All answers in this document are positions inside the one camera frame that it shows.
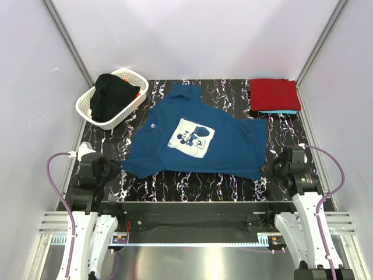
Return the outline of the blue printed t shirt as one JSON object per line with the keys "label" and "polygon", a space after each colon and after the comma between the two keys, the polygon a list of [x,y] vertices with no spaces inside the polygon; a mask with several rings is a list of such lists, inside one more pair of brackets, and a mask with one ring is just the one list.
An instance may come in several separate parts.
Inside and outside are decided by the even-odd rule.
{"label": "blue printed t shirt", "polygon": [[266,120],[236,119],[205,105],[200,86],[174,84],[136,132],[122,168],[142,179],[162,171],[253,180],[265,164]]}

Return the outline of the black t shirt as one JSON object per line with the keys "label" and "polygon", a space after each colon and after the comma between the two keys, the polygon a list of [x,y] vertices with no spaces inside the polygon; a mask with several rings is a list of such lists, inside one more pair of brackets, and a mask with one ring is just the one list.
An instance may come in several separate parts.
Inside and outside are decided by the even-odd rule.
{"label": "black t shirt", "polygon": [[95,82],[95,92],[90,99],[92,120],[104,123],[112,120],[135,99],[124,91],[124,80],[110,73],[101,74]]}

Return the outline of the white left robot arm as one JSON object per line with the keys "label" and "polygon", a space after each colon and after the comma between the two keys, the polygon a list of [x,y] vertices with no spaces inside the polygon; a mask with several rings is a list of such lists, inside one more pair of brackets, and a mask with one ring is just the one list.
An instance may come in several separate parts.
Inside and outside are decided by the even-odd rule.
{"label": "white left robot arm", "polygon": [[126,223],[117,207],[104,211],[104,186],[119,167],[98,152],[77,155],[76,184],[62,202],[68,213],[67,239],[57,279],[101,279],[104,257],[114,231]]}

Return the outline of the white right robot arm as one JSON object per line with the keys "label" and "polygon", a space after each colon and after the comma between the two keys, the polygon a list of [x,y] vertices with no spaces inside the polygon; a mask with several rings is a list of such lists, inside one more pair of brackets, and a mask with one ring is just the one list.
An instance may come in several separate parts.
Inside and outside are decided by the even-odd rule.
{"label": "white right robot arm", "polygon": [[284,239],[295,265],[294,279],[354,279],[353,270],[345,268],[334,247],[323,207],[335,192],[322,194],[317,175],[307,170],[306,148],[284,147],[262,168],[266,177],[288,190],[296,208],[295,213],[270,209],[263,222]]}

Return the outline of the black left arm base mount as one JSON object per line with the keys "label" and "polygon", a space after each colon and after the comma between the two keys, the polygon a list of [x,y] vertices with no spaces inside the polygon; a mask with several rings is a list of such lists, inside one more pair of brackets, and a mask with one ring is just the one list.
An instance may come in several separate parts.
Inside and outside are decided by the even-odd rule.
{"label": "black left arm base mount", "polygon": [[132,209],[127,203],[104,202],[99,206],[99,214],[111,215],[118,220],[117,232],[141,232],[143,230],[144,213],[140,210]]}

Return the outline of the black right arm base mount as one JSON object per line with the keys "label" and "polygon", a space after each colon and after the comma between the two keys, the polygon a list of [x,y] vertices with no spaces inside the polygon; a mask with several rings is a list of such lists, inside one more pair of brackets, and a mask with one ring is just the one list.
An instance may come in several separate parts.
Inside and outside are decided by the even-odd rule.
{"label": "black right arm base mount", "polygon": [[246,214],[247,231],[250,233],[279,233],[275,227],[275,214],[273,209]]}

